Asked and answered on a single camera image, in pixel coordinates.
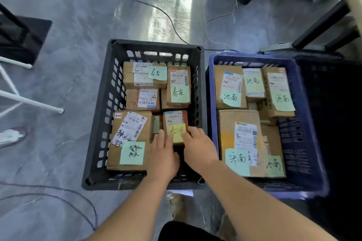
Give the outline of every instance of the plastic crate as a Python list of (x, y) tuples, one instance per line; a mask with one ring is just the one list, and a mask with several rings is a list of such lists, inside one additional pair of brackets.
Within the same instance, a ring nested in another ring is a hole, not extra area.
[[(85, 161), (82, 187), (86, 190), (130, 190), (146, 176), (145, 171), (106, 169), (113, 113), (126, 106), (122, 67), (124, 61), (161, 62), (191, 68), (191, 104), (187, 109), (190, 126), (207, 133), (204, 49), (201, 46), (110, 40), (98, 91), (93, 125)], [(168, 189), (196, 189), (200, 175), (183, 161), (183, 147), (175, 146), (181, 159), (180, 170)]]
[(307, 95), (299, 67), (292, 59), (242, 53), (221, 53), (210, 56), (206, 77), (208, 108), (211, 122), (209, 136), (218, 149), (214, 65), (243, 67), (285, 67), (289, 88), (295, 106), (295, 118), (279, 120), (283, 156), (286, 165), (285, 179), (249, 178), (253, 183), (279, 199), (325, 197), (329, 191), (327, 174), (319, 150)]

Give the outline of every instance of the right hand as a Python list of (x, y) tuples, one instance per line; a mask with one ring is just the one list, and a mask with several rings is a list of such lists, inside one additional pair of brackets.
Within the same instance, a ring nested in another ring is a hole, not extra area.
[(199, 175), (203, 175), (210, 164), (219, 161), (218, 153), (211, 139), (202, 129), (188, 127), (191, 135), (181, 134), (185, 144), (185, 162)]

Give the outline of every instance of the white metal frame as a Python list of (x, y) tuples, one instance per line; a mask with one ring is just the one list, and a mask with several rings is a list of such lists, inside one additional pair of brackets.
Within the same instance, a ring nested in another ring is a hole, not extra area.
[[(19, 61), (15, 61), (15, 60), (11, 60), (9, 58), (5, 58), (0, 56), (0, 62), (7, 62), (7, 63), (11, 63), (14, 65), (18, 65), (27, 69), (31, 69), (33, 66), (30, 64), (25, 64), (25, 63), (21, 63)], [(15, 104), (14, 106), (11, 106), (10, 108), (0, 112), (0, 118), (3, 117), (4, 115), (6, 115), (7, 113), (11, 112), (12, 110), (16, 109), (17, 107), (19, 107), (22, 103), (27, 103), (30, 105), (34, 105), (34, 106), (38, 106), (50, 111), (55, 111), (59, 114), (62, 114), (64, 112), (64, 109), (61, 108), (57, 108), (57, 107), (53, 107), (47, 104), (43, 104), (25, 97), (22, 97), (19, 95), (18, 90), (16, 89), (14, 83), (12, 82), (12, 80), (10, 79), (10, 77), (8, 76), (7, 72), (5, 71), (5, 69), (1, 66), (0, 64), (0, 73), (2, 75), (2, 77), (5, 79), (6, 83), (9, 84), (9, 87), (11, 88), (11, 90), (13, 91), (13, 93), (9, 93), (9, 92), (5, 92), (0, 90), (0, 96), (3, 97), (7, 97), (16, 101), (19, 101), (19, 103)]]

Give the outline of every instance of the black plastic crate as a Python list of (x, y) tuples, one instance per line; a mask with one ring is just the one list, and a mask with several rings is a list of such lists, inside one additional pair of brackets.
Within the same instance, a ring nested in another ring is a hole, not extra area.
[[(106, 169), (113, 113), (126, 106), (122, 67), (124, 61), (160, 62), (191, 68), (191, 104), (188, 124), (207, 133), (204, 49), (196, 45), (112, 39), (108, 42), (101, 83), (90, 133), (82, 187), (86, 190), (130, 190), (146, 176), (143, 171)], [(168, 189), (197, 189), (200, 175), (183, 160), (183, 146), (174, 146), (180, 155), (180, 170)]]

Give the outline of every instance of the marble floor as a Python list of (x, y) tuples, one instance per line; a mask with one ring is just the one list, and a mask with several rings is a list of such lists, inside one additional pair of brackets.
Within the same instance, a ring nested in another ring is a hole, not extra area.
[[(142, 0), (159, 6), (172, 18), (184, 40), (209, 49), (236, 49), (256, 53), (260, 47), (292, 41), (337, 1), (255, 0), (233, 14), (205, 22), (233, 10), (235, 0)], [(95, 205), (103, 221), (129, 194), (128, 191), (84, 191), (81, 178), (90, 136), (106, 44), (111, 38), (181, 43), (160, 11), (130, 0), (0, 0), (16, 15), (50, 19), (53, 26), (32, 70), (2, 63), (20, 94), (63, 107), (58, 115), (22, 105), (0, 120), (0, 130), (26, 127), (26, 139), (0, 150), (0, 180), (22, 184), (54, 185), (74, 189)], [(339, 23), (318, 38), (327, 43), (345, 29)], [(3, 80), (0, 88), (9, 90)], [(0, 109), (13, 103), (1, 99)], [(78, 196), (44, 188), (0, 186), (0, 198), (31, 192), (49, 192), (77, 206), (91, 221), (92, 208)], [(307, 212), (302, 205), (296, 205)], [(190, 223), (215, 233), (222, 207), (208, 189), (195, 192), (190, 202)], [(155, 238), (170, 220), (163, 201)], [(82, 240), (92, 229), (63, 202), (40, 196), (0, 202), (2, 240)]]

